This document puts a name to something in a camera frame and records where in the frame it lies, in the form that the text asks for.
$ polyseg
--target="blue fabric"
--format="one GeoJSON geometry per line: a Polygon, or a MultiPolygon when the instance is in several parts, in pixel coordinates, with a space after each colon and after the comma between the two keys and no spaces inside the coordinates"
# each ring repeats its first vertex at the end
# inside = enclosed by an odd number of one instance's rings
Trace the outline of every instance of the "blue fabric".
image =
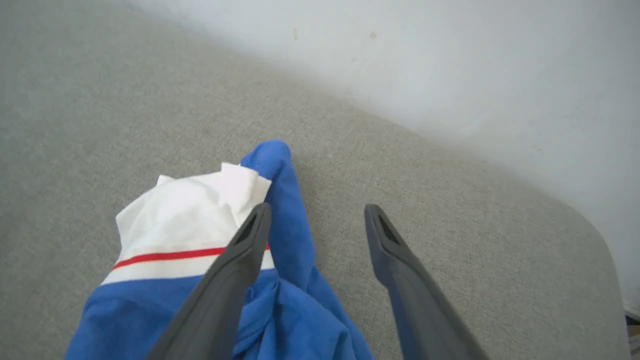
{"type": "MultiPolygon", "coordinates": [[[[269,247],[245,295],[237,359],[372,359],[364,338],[314,266],[315,251],[289,148],[258,145],[241,162],[272,180],[269,247]]],[[[88,298],[66,359],[143,359],[200,276],[118,282],[88,298]]]]}

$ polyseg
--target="red stripe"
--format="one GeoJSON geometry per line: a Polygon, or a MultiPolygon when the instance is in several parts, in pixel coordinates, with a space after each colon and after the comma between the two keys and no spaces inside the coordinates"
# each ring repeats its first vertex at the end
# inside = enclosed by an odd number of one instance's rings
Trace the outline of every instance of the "red stripe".
{"type": "Polygon", "coordinates": [[[112,270],[121,268],[123,266],[131,265],[131,264],[144,263],[146,261],[181,260],[181,259],[200,258],[202,256],[220,255],[224,250],[225,248],[223,247],[213,247],[209,249],[200,249],[200,250],[177,251],[177,252],[156,252],[153,254],[137,255],[137,256],[134,256],[133,258],[129,258],[129,259],[117,262],[116,265],[113,266],[112,270]]]}

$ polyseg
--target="clothing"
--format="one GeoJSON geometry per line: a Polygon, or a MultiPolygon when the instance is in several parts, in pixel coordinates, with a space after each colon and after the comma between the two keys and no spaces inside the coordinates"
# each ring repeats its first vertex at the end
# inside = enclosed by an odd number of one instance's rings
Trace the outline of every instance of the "clothing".
{"type": "Polygon", "coordinates": [[[360,331],[314,266],[291,153],[279,140],[258,145],[241,166],[223,164],[219,173],[161,177],[118,214],[122,253],[89,296],[66,358],[144,358],[263,199],[272,211],[269,250],[246,292],[234,358],[371,359],[360,331]],[[174,266],[176,261],[183,266],[174,266]]]}

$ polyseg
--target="gray fabric surface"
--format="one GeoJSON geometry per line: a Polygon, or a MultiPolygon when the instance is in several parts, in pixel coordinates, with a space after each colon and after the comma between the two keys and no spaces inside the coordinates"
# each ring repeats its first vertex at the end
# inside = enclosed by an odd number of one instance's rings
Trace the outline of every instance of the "gray fabric surface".
{"type": "Polygon", "coordinates": [[[494,359],[628,356],[616,272],[574,210],[119,4],[0,4],[0,353],[54,359],[113,265],[114,216],[158,174],[285,140],[317,266],[400,357],[362,216],[381,204],[494,359]]]}

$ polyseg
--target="white wall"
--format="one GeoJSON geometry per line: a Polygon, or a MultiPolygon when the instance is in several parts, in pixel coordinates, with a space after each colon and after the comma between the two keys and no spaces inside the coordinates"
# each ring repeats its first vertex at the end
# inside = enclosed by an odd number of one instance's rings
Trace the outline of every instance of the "white wall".
{"type": "Polygon", "coordinates": [[[131,1],[565,201],[640,309],[639,1],[131,1]]]}

